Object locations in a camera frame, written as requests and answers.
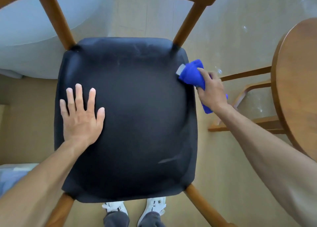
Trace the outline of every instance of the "wooden tabletop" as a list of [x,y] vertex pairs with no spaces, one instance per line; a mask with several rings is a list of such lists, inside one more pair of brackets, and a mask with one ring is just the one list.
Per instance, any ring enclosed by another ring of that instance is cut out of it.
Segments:
[[317,18],[295,25],[276,48],[272,95],[293,146],[317,161]]

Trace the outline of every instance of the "wooden floor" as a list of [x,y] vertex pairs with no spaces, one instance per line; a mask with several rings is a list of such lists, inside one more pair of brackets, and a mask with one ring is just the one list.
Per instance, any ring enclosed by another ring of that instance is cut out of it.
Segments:
[[[119,37],[172,40],[192,6],[185,0],[115,1],[112,36]],[[283,33],[314,14],[302,3],[302,0],[217,0],[214,6],[206,8],[183,48],[190,61],[199,58],[206,69],[222,75],[269,66]],[[232,102],[245,85],[269,78],[266,74],[225,82],[228,101]],[[53,152],[56,83],[56,80],[0,76],[0,104],[10,104],[0,129],[0,164],[41,162]],[[198,99],[196,105],[196,188],[227,221],[237,226],[298,226],[260,181],[231,133],[209,133],[207,128],[214,115],[205,115]],[[239,111],[251,119],[275,115],[270,88],[250,91]],[[166,203],[162,216],[166,226],[208,226],[183,193],[168,197]],[[125,204],[130,226],[136,226],[146,200]],[[75,201],[65,226],[102,227],[104,216],[101,204]]]

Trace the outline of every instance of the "person's left hand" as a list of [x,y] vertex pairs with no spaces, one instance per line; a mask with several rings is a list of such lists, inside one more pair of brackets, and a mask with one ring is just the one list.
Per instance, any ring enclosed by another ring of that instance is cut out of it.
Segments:
[[105,108],[100,108],[95,117],[96,90],[89,91],[87,110],[84,110],[82,98],[82,86],[76,84],[76,99],[74,101],[73,89],[66,89],[69,114],[66,109],[65,100],[60,100],[61,115],[64,123],[64,139],[83,141],[87,147],[93,144],[101,134],[103,121],[105,119]]

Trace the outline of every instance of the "chair seat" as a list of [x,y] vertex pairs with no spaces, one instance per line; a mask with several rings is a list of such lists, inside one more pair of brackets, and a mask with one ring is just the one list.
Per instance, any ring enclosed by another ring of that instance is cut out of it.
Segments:
[[195,177],[194,89],[178,80],[184,49],[161,38],[86,38],[66,51],[55,100],[55,149],[62,144],[59,100],[80,83],[105,107],[98,140],[76,161],[62,189],[83,203],[162,197]]

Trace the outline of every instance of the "pant leg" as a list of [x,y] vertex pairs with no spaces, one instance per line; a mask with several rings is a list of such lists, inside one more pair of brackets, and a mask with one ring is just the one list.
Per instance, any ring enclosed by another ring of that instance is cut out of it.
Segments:
[[165,225],[161,222],[160,214],[151,211],[144,216],[139,227],[165,227]]
[[121,211],[109,212],[103,219],[105,227],[128,227],[130,219]]

